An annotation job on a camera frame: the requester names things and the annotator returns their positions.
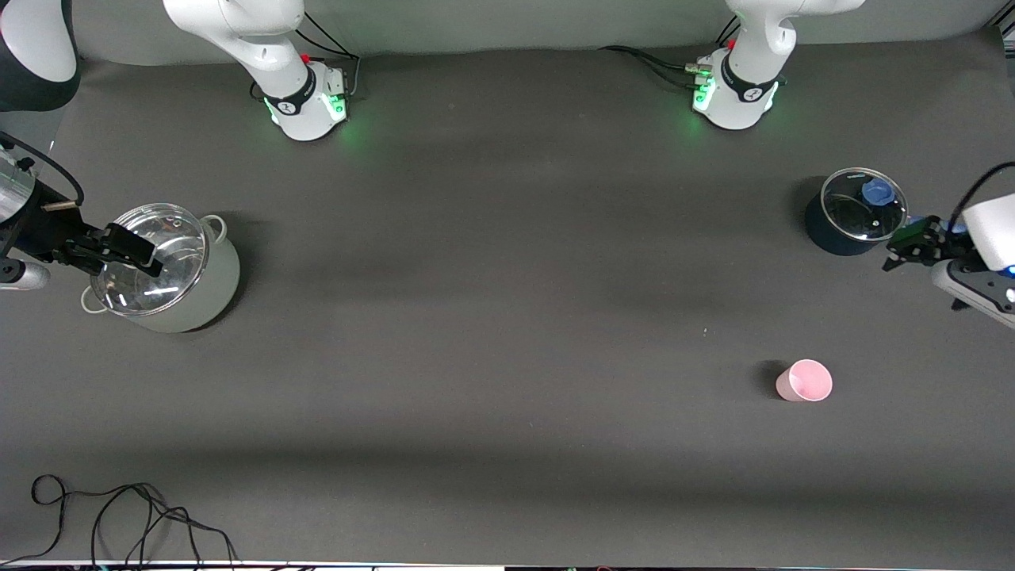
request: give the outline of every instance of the gray table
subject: gray table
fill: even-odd
[[[246,559],[1010,569],[1015,335],[799,224],[849,165],[950,211],[1012,157],[1004,67],[996,32],[803,47],[732,133],[620,54],[371,58],[300,144],[238,65],[92,65],[55,149],[87,218],[220,213],[246,279],[176,337],[84,315],[67,268],[4,296],[0,553],[49,541],[53,472],[155,483]],[[826,403],[775,399],[801,358]]]

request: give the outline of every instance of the pink cup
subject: pink cup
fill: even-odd
[[[775,390],[791,403],[824,401],[831,395],[831,373],[817,361],[798,361],[779,376]]]

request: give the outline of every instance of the transparent pot lid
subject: transparent pot lid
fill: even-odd
[[[95,297],[113,313],[133,317],[162,311],[180,301],[208,260],[208,237],[201,220],[185,208],[159,203],[134,208],[116,223],[154,243],[162,271],[151,277],[119,262],[107,263],[91,278]]]
[[[839,231],[860,241],[891,237],[905,223],[905,197],[888,176],[870,168],[844,168],[821,189],[821,208]]]

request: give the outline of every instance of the cable connector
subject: cable connector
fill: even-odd
[[[684,64],[684,71],[693,75],[700,75],[702,77],[712,77],[712,66],[703,63],[687,63]]]

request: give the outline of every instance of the pot handle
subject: pot handle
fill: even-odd
[[[86,302],[85,299],[90,293],[91,293],[91,288],[85,288],[84,292],[81,292],[81,309],[83,309],[85,313],[90,313],[91,315],[98,315],[99,313],[106,313],[107,311],[110,311],[110,308],[106,306],[103,306],[103,309],[89,308],[88,302]]]
[[[201,218],[201,221],[210,222],[211,220],[217,221],[218,225],[222,226],[222,229],[218,232],[218,235],[215,236],[215,241],[214,241],[214,243],[221,243],[225,239],[225,232],[228,231],[229,226],[225,225],[225,220],[223,220],[222,216],[219,216],[218,214],[208,214],[207,216]]]

